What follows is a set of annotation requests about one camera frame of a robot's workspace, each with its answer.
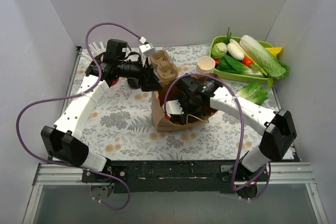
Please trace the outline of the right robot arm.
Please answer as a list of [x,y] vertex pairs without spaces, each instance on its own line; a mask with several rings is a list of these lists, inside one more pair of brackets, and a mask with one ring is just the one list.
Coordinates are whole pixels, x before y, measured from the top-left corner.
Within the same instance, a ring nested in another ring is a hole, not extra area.
[[286,109],[276,112],[236,95],[223,81],[210,75],[185,74],[171,84],[181,92],[174,100],[164,99],[166,115],[179,115],[183,124],[192,117],[201,117],[203,107],[222,111],[240,120],[260,136],[260,143],[244,156],[239,155],[228,171],[232,179],[240,181],[256,179],[266,164],[281,161],[297,137],[291,113]]

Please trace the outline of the black plastic cup lids stack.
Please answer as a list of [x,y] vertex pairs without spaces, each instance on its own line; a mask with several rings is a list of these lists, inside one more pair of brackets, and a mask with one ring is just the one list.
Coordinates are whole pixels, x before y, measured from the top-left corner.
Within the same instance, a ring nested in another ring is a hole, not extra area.
[[138,79],[128,78],[127,82],[128,82],[129,87],[132,89],[139,89],[141,87]]

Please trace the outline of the brown pulp cup carrier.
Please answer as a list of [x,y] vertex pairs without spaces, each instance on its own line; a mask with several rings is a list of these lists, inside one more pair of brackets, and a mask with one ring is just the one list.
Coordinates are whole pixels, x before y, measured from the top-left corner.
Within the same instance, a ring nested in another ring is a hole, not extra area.
[[150,61],[161,80],[170,81],[178,77],[179,70],[165,50],[156,51],[156,53],[150,57]]

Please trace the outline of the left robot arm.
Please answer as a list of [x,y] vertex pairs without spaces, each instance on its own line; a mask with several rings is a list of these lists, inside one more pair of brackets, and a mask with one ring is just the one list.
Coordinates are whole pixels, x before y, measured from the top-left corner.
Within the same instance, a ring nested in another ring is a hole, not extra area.
[[95,62],[85,72],[77,98],[72,100],[63,115],[52,127],[44,126],[41,137],[48,154],[75,167],[93,170],[100,182],[111,178],[107,159],[90,150],[80,141],[84,126],[101,97],[120,77],[133,80],[143,92],[162,89],[149,57],[156,50],[150,43],[139,46],[136,61],[128,58],[126,41],[110,39],[104,52],[97,51]]

